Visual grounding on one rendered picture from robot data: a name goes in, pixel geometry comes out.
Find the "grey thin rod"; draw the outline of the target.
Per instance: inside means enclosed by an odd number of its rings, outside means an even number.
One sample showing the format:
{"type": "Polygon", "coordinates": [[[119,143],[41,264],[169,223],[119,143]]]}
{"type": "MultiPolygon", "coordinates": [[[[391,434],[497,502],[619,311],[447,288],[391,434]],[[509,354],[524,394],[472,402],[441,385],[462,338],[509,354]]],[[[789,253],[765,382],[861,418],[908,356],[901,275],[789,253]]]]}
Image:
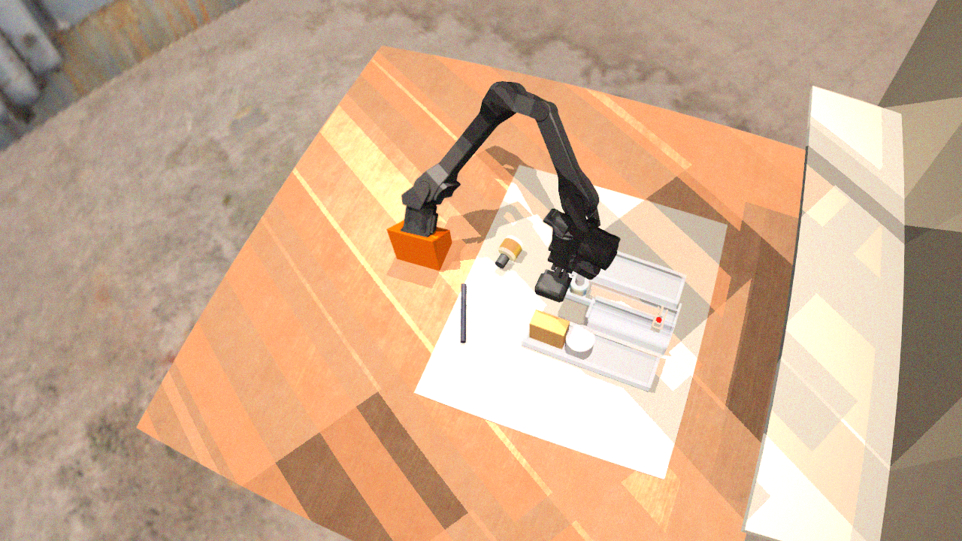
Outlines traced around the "grey thin rod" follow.
{"type": "Polygon", "coordinates": [[[461,284],[461,336],[460,343],[466,343],[466,302],[467,284],[461,284]]]}

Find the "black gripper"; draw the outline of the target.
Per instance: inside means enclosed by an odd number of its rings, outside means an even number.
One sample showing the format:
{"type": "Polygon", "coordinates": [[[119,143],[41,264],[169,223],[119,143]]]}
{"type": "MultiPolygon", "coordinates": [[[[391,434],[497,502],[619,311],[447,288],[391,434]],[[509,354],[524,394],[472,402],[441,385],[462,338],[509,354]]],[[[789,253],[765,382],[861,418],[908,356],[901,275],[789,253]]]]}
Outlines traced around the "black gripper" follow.
{"type": "Polygon", "coordinates": [[[566,292],[568,290],[568,286],[570,286],[570,282],[573,281],[573,278],[568,277],[566,268],[571,259],[575,260],[575,257],[578,254],[578,249],[568,252],[559,251],[553,246],[551,240],[549,251],[551,251],[549,254],[549,261],[553,263],[553,265],[551,266],[551,270],[546,268],[544,273],[540,275],[534,292],[536,292],[536,295],[539,295],[540,297],[551,299],[551,301],[555,301],[560,304],[563,302],[564,297],[566,297],[566,292]],[[562,268],[564,268],[563,271],[562,268]]]}

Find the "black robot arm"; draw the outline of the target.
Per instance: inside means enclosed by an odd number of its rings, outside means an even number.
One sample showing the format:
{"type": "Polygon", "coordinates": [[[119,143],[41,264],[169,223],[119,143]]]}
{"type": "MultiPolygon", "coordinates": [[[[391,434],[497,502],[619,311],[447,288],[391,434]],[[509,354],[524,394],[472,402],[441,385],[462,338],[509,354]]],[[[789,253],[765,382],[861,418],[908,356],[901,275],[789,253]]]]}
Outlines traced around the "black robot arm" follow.
{"type": "Polygon", "coordinates": [[[498,81],[490,86],[470,126],[435,167],[424,171],[413,187],[401,195],[406,206],[400,231],[429,237],[437,228],[437,204],[452,198],[461,183],[457,176],[495,128],[514,114],[536,120],[558,175],[562,213],[551,209],[543,222],[551,226],[551,240],[559,251],[578,254],[568,262],[566,273],[578,273],[592,280],[601,268],[607,270],[616,257],[621,238],[601,228],[597,190],[582,171],[555,104],[527,92],[520,83],[498,81]],[[586,219],[587,218],[587,219],[586,219]]]}

